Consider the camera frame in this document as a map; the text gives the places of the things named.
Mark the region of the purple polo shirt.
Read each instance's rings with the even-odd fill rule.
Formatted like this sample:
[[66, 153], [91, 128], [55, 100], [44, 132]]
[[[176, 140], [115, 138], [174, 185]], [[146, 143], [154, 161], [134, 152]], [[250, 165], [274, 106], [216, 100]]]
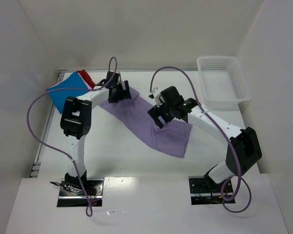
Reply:
[[172, 120], [160, 129], [147, 113], [153, 106], [132, 87], [130, 94], [131, 99], [118, 103], [104, 101], [99, 106], [120, 120], [127, 129], [150, 148], [170, 156], [183, 158], [192, 125]]

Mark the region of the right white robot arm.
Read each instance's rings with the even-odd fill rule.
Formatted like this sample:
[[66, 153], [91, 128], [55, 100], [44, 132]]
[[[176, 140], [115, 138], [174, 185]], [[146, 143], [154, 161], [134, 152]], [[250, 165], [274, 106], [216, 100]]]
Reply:
[[159, 128], [163, 128], [165, 123], [175, 118], [180, 119], [205, 131], [226, 148], [225, 160], [204, 176], [209, 187], [232, 176], [244, 175], [262, 158], [254, 129], [242, 129], [207, 110], [201, 110], [195, 99], [184, 99], [174, 86], [164, 90], [154, 88], [149, 97], [154, 99], [156, 104], [148, 114]]

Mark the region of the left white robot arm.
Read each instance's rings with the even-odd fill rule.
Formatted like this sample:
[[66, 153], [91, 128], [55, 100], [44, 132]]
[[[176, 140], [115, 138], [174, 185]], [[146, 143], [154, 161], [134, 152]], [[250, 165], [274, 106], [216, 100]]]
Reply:
[[131, 98], [129, 82], [122, 81], [121, 75], [113, 72], [107, 73], [95, 91], [66, 98], [60, 121], [60, 127], [66, 136], [68, 155], [72, 161], [72, 166], [64, 177], [66, 185], [79, 190], [87, 186], [84, 146], [86, 135], [91, 129], [92, 110], [105, 101], [118, 103]]

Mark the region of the red folded shirt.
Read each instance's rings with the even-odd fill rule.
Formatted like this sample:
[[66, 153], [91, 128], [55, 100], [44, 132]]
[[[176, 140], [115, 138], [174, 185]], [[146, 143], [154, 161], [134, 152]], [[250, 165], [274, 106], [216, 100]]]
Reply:
[[93, 82], [92, 78], [89, 76], [86, 70], [79, 70], [77, 73], [82, 77], [88, 87], [91, 89], [95, 88], [96, 84]]

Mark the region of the blue folded shirt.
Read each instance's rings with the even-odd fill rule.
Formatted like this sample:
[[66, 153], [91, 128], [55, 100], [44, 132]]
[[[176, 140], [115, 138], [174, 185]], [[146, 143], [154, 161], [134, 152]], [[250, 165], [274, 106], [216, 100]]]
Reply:
[[67, 97], [77, 97], [84, 95], [88, 92], [88, 89], [91, 89], [91, 87], [84, 81], [78, 72], [74, 72], [64, 81], [47, 88], [46, 90], [52, 91], [55, 89], [60, 90], [50, 92], [49, 97], [51, 98], [59, 113], [62, 114]]

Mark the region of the white plastic basket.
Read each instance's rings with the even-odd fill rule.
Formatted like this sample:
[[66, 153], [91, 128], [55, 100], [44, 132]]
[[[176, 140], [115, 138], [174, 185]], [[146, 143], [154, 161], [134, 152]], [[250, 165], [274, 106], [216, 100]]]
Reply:
[[198, 57], [196, 63], [206, 105], [224, 108], [252, 99], [237, 58], [203, 56]]

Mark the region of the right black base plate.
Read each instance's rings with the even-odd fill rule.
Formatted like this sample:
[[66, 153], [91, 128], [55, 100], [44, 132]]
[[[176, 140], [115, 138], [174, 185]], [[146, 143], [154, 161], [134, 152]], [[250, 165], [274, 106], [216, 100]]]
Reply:
[[223, 183], [216, 184], [208, 181], [203, 176], [190, 176], [189, 187], [192, 205], [214, 205], [223, 202], [221, 186]]

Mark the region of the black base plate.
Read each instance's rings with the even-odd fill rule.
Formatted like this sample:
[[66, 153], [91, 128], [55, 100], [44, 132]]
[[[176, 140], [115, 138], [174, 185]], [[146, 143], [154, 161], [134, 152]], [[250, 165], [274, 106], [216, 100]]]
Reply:
[[190, 176], [189, 187], [192, 205], [214, 205], [223, 202], [221, 186], [223, 183], [216, 184], [208, 181], [203, 176]]
[[[102, 206], [103, 182], [102, 178], [90, 179], [85, 185], [92, 207]], [[57, 207], [87, 207], [88, 202], [81, 188], [67, 184], [64, 179], [57, 185], [60, 187]]]

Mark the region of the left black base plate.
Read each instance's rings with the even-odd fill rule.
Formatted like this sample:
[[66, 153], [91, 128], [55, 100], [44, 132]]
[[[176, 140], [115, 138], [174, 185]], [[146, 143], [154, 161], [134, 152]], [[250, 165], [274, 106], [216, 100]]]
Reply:
[[[102, 178], [90, 179], [85, 185], [92, 207], [102, 206], [103, 182]], [[81, 188], [67, 184], [64, 179], [57, 185], [60, 187], [57, 207], [87, 207], [88, 202]]]

